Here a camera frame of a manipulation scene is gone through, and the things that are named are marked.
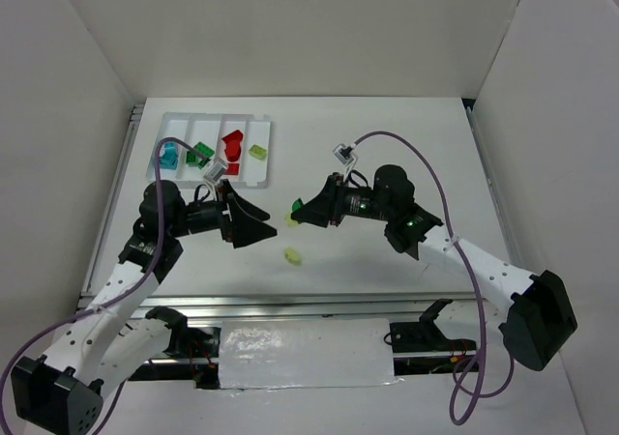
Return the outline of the green slope lego piece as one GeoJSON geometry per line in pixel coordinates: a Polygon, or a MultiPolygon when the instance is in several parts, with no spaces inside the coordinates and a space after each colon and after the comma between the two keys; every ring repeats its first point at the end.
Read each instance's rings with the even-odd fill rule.
{"type": "Polygon", "coordinates": [[[297,198],[296,200],[293,201],[292,205],[291,205],[291,211],[295,212],[298,209],[302,208],[304,206],[304,203],[302,201],[301,198],[297,198]]]}

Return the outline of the lime small lego piece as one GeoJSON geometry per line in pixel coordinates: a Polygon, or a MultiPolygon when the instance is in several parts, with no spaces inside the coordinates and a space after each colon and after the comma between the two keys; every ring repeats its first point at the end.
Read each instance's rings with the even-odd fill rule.
{"type": "Polygon", "coordinates": [[[283,254],[288,263],[294,266],[302,265],[302,256],[295,248],[289,246],[284,250],[283,254]]]}

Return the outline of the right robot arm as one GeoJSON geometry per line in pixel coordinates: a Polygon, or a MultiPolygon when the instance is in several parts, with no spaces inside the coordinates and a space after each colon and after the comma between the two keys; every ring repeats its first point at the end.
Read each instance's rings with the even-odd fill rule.
{"type": "Polygon", "coordinates": [[[416,203],[414,192],[406,172],[394,164],[379,167],[370,188],[352,188],[334,173],[291,217],[318,227],[338,226],[346,217],[383,221],[396,252],[475,279],[482,296],[506,316],[499,331],[509,354],[531,370],[545,369],[577,329],[562,278],[511,265],[450,233],[444,219],[416,203]]]}

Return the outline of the red 2x4 lego brick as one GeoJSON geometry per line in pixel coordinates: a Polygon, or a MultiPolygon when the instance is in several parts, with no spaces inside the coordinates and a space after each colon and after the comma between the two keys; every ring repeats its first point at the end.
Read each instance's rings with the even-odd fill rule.
{"type": "Polygon", "coordinates": [[[227,166],[224,174],[228,176],[238,176],[240,174],[240,169],[241,169],[241,166],[238,162],[231,162],[227,166]]]}

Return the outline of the dark green 2x4 lego brick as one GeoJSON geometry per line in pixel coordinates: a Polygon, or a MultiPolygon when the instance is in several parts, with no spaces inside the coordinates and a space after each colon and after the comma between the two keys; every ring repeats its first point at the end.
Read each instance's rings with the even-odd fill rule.
{"type": "Polygon", "coordinates": [[[208,159],[211,158],[215,152],[213,149],[211,149],[209,146],[207,146],[205,143],[199,141],[197,142],[193,148],[201,155],[207,157],[208,159]]]}

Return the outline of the red flower print lego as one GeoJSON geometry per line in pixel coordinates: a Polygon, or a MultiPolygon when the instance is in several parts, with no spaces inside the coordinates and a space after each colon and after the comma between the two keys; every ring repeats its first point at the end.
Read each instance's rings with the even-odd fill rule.
{"type": "Polygon", "coordinates": [[[241,152],[241,142],[239,140],[231,140],[225,143],[224,153],[228,162],[237,162],[241,152]]]}

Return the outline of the teal frog lily lego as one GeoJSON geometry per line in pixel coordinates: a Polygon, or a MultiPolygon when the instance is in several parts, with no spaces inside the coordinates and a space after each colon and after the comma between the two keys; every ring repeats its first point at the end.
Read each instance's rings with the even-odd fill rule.
{"type": "Polygon", "coordinates": [[[175,161],[178,159],[178,147],[174,141],[166,141],[163,144],[162,151],[160,153],[161,161],[175,161]]]}

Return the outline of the teal 2x4 lego brick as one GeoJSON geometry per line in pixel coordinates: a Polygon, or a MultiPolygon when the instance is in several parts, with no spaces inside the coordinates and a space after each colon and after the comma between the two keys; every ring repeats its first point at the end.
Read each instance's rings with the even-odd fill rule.
{"type": "Polygon", "coordinates": [[[176,170],[178,167],[178,157],[176,155],[159,157],[156,161],[156,165],[160,169],[176,170]]]}

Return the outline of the green and lime lego block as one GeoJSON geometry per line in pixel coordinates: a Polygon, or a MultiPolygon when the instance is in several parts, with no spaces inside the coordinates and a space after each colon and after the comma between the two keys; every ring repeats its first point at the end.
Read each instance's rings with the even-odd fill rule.
{"type": "Polygon", "coordinates": [[[287,226],[288,226],[288,227],[296,227],[296,226],[298,226],[298,225],[299,225],[299,222],[298,222],[298,221],[296,221],[296,220],[294,220],[294,219],[291,217],[291,214],[290,214],[290,213],[287,213],[287,214],[285,215],[285,221],[286,221],[286,224],[287,224],[287,226]]]}

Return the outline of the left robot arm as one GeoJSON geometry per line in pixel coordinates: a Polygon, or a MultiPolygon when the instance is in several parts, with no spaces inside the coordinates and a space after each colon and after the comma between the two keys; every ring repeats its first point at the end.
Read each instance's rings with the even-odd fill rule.
{"type": "Polygon", "coordinates": [[[134,325],[129,321],[182,255],[181,238],[218,231],[224,242],[241,248],[276,236],[269,214],[242,198],[227,180],[216,184],[214,195],[186,202],[168,180],[144,190],[133,233],[97,296],[38,358],[20,356],[12,364],[21,419],[52,434],[86,434],[105,400],[144,362],[158,354],[207,356],[211,335],[190,327],[175,309],[156,306],[134,325]]]}

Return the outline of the red half-round lego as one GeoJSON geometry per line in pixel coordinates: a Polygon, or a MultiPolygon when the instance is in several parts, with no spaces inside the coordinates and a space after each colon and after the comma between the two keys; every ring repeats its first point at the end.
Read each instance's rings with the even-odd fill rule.
{"type": "Polygon", "coordinates": [[[221,138],[221,140],[225,143],[228,144],[230,142],[238,142],[241,143],[244,139],[244,134],[241,130],[234,130],[231,133],[223,136],[221,138]]]}

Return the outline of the lime 2x2 lego brick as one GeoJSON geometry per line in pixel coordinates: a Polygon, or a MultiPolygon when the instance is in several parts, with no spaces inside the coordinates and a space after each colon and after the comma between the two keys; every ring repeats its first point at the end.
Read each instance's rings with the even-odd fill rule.
{"type": "Polygon", "coordinates": [[[265,160],[268,156],[268,150],[257,144],[253,144],[249,148],[249,155],[256,160],[265,160]]]}

